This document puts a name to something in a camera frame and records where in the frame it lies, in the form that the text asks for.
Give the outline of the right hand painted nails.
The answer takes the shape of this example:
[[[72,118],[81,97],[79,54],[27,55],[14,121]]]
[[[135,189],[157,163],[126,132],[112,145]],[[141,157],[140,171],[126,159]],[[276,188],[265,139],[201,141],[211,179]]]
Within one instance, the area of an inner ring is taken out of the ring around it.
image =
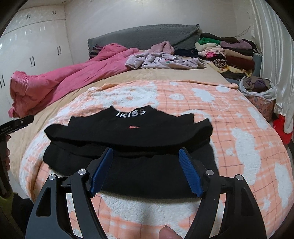
[[[160,229],[158,234],[159,239],[182,239],[173,229],[165,225]]]

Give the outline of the left hand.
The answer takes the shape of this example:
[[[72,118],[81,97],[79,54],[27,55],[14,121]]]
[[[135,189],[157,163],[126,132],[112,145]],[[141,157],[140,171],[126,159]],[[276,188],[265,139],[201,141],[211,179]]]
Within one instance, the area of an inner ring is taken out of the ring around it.
[[[11,139],[10,135],[6,136],[6,142],[8,142]],[[3,163],[4,163],[4,168],[5,170],[9,171],[10,170],[10,150],[6,148],[6,155],[4,157]]]

